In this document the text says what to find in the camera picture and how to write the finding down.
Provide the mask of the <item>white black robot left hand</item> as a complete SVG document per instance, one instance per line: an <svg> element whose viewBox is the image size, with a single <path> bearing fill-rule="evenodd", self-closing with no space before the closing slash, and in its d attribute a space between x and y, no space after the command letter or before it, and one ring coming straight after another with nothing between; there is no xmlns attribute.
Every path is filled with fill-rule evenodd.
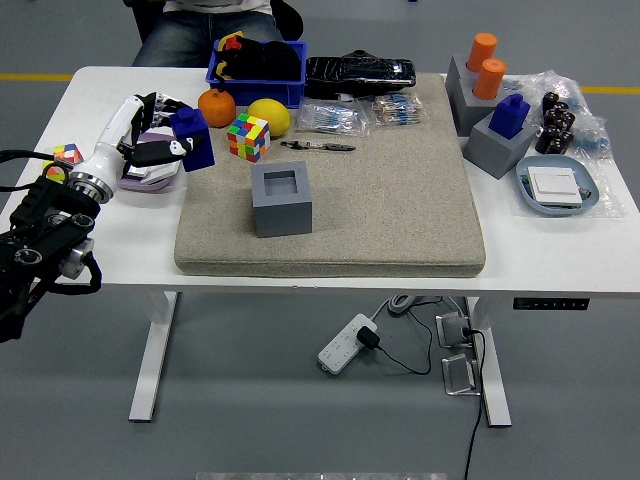
<svg viewBox="0 0 640 480"><path fill-rule="evenodd" d="M124 100L104 128L94 153L74 167L69 175L70 188L93 191L102 203L117 189L117 181L131 166L148 167L183 159L204 141L201 134L184 139L140 144L139 136L151 128L168 126L170 116L185 104L170 96L152 92Z"/></svg>

